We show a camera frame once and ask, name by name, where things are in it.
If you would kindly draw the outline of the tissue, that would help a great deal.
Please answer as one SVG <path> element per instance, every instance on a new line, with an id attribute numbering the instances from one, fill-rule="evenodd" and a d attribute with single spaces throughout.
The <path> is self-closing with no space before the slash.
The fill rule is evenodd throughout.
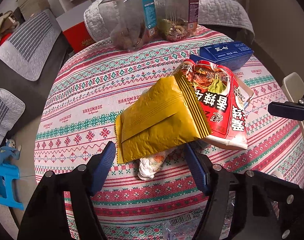
<path id="1" fill-rule="evenodd" d="M 141 180 L 153 179 L 155 174 L 161 170 L 166 157 L 172 153 L 173 150 L 175 150 L 175 147 L 149 155 L 148 157 L 140 158 L 137 174 L 138 177 Z"/>

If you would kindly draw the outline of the red cushion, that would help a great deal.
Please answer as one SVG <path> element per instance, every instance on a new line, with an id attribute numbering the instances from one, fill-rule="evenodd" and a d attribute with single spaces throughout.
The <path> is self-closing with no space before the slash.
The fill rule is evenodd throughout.
<path id="1" fill-rule="evenodd" d="M 0 39 L 0 46 L 12 35 L 12 33 L 7 33 L 2 36 Z"/>

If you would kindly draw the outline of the grey sofa with covers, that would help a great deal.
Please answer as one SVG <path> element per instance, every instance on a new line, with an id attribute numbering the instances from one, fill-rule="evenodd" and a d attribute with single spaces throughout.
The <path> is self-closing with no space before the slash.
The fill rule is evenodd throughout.
<path id="1" fill-rule="evenodd" d="M 46 9 L 0 46 L 0 144 L 40 116 L 68 43 Z"/>

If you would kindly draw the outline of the red and white box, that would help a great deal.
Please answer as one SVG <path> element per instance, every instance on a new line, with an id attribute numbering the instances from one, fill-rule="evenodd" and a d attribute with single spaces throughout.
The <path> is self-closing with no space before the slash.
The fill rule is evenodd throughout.
<path id="1" fill-rule="evenodd" d="M 85 1 L 56 18 L 63 35 L 75 53 L 95 43 L 84 22 L 84 12 L 91 4 L 90 0 Z"/>

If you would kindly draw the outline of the beige blanket pile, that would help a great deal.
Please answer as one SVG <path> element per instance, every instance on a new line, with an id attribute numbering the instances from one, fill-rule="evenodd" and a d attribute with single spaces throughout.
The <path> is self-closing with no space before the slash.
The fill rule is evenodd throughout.
<path id="1" fill-rule="evenodd" d="M 16 20 L 13 15 L 13 11 L 7 11 L 4 14 L 0 14 L 0 34 L 13 30 L 19 27 L 20 23 Z"/>

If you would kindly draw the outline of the blue plush toy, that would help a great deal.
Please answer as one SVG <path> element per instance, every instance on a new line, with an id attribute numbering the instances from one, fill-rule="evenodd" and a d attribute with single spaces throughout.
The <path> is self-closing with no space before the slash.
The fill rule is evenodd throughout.
<path id="1" fill-rule="evenodd" d="M 21 154 L 21 145 L 16 145 L 13 139 L 6 139 L 5 145 L 0 148 L 0 165 L 10 157 L 18 160 Z"/>

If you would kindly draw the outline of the blue plastic stool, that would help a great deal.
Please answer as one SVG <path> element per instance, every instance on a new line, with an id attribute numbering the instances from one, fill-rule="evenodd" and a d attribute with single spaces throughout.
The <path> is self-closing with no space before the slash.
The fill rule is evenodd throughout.
<path id="1" fill-rule="evenodd" d="M 11 164 L 0 164 L 0 205 L 24 210 L 22 203 L 14 197 L 12 181 L 19 180 L 19 168 Z"/>

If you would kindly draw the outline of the grey quilted bed cover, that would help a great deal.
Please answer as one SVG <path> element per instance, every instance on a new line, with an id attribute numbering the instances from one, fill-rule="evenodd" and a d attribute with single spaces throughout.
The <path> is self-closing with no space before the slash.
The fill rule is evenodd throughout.
<path id="1" fill-rule="evenodd" d="M 179 20 L 188 16 L 188 0 L 154 0 L 157 19 L 167 17 Z M 108 29 L 102 18 L 99 5 L 102 0 L 93 2 L 84 12 L 85 26 L 95 41 L 108 37 Z M 239 28 L 248 42 L 253 42 L 255 32 L 246 10 L 237 0 L 199 0 L 198 24 L 207 27 Z"/>

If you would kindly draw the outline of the stacked cardboard boxes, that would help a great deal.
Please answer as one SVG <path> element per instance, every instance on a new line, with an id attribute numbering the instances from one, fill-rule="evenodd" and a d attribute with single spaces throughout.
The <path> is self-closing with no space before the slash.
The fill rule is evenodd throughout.
<path id="1" fill-rule="evenodd" d="M 16 2 L 25 21 L 46 9 L 50 9 L 48 0 L 16 0 Z"/>

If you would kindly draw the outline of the gold foil snack bag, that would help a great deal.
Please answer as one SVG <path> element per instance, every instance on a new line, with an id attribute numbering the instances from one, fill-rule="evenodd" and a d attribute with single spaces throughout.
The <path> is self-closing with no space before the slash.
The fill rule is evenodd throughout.
<path id="1" fill-rule="evenodd" d="M 148 157 L 211 132 L 192 87 L 179 73 L 160 78 L 117 116 L 117 163 Z"/>

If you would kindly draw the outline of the dark blue carton box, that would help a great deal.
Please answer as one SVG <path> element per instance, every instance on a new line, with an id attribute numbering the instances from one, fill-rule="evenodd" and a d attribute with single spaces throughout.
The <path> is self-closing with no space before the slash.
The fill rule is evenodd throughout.
<path id="1" fill-rule="evenodd" d="M 247 45 L 234 41 L 200 47 L 199 54 L 191 54 L 189 58 L 195 63 L 209 61 L 235 71 L 243 67 L 253 53 Z"/>

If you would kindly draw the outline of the clear Ganten plastic bottle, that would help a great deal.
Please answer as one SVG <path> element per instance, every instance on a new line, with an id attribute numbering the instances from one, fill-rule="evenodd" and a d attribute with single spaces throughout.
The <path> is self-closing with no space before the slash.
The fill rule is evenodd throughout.
<path id="1" fill-rule="evenodd" d="M 225 239 L 230 231 L 235 207 L 235 195 L 229 196 L 225 211 L 224 224 L 219 239 Z M 168 219 L 162 223 L 163 239 L 192 239 L 201 221 L 205 207 L 198 207 L 192 211 Z"/>

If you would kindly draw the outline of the clear jar purple label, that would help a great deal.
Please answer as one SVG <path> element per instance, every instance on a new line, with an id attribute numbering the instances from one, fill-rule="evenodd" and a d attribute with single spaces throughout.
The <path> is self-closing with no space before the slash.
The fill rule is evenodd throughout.
<path id="1" fill-rule="evenodd" d="M 169 42 L 181 41 L 196 35 L 199 0 L 154 0 L 157 28 Z"/>

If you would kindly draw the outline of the clear jar teal label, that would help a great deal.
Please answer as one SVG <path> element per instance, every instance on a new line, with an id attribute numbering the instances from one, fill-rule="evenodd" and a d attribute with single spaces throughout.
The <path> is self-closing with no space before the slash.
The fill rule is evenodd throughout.
<path id="1" fill-rule="evenodd" d="M 98 10 L 120 50 L 138 50 L 158 36 L 154 0 L 100 0 Z"/>

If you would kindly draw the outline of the red instant noodle packet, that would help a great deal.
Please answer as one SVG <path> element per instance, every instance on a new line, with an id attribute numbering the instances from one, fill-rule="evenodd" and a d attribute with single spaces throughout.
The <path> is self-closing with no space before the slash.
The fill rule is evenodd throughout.
<path id="1" fill-rule="evenodd" d="M 226 150 L 246 150 L 245 109 L 253 90 L 229 68 L 205 60 L 184 60 L 174 73 L 186 78 L 204 112 L 211 132 L 203 141 Z"/>

